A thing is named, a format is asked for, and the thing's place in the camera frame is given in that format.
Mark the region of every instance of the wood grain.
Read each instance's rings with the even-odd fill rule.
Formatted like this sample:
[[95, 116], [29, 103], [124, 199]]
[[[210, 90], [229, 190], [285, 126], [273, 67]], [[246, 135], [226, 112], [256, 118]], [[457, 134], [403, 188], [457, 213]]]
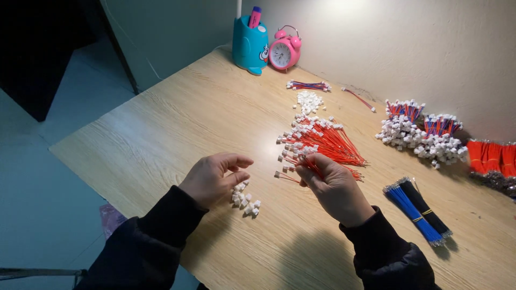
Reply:
[[[192, 63], [50, 151], [127, 217], [143, 216], [202, 156], [233, 151], [251, 156], [246, 193], [260, 199], [257, 219], [223, 201], [188, 239], [181, 264], [210, 289], [361, 289], [354, 250], [337, 222], [309, 189], [273, 177], [281, 169], [279, 134], [298, 110], [289, 79], [318, 82], [300, 69], [266, 68], [260, 77], [215, 51]], [[515, 206], [509, 198], [472, 184], [465, 166], [436, 171], [374, 135], [384, 118], [351, 94], [320, 93], [369, 162], [360, 183], [401, 237], [419, 245], [444, 289], [514, 289]], [[454, 232], [447, 248], [429, 246], [382, 187], [415, 176], [430, 207]]]

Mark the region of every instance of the black jacket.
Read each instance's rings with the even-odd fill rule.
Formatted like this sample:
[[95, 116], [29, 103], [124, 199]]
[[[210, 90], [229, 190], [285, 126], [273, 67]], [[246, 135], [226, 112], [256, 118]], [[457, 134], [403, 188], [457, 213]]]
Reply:
[[[353, 263], [364, 289], [439, 289], [419, 248], [400, 238], [373, 208], [376, 213], [365, 224], [340, 225], [353, 242]], [[207, 212], [172, 186], [147, 215], [118, 227], [75, 289], [170, 289], [186, 238]]]

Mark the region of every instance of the right hand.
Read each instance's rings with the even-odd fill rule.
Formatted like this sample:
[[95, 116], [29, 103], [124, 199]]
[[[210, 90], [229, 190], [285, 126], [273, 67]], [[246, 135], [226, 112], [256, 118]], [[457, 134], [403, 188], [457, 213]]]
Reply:
[[319, 168], [324, 179], [300, 160], [296, 166], [300, 185], [310, 187], [331, 217], [349, 228], [362, 225], [375, 213], [347, 168], [320, 153], [310, 154], [307, 159]]

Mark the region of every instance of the left hand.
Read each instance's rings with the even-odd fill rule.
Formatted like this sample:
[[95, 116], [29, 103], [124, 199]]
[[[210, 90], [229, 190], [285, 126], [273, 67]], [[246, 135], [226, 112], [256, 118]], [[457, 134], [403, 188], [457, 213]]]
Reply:
[[[253, 163], [251, 158], [236, 153], [217, 153], [203, 157], [190, 169], [179, 188], [201, 207], [208, 209], [229, 194], [230, 189], [249, 179], [249, 173], [240, 171], [240, 168], [247, 168]], [[224, 177], [228, 170], [233, 173]]]

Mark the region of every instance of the bundle of black wires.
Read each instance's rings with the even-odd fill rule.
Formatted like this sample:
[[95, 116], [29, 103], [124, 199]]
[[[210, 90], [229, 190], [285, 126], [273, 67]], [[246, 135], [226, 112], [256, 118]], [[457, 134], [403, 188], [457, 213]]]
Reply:
[[410, 178], [405, 177], [398, 181], [399, 187], [405, 192], [409, 200], [414, 204], [417, 211], [428, 221], [428, 223], [444, 238], [453, 235], [452, 231], [443, 223], [443, 221], [430, 209], [426, 204], [423, 196], [417, 191]]

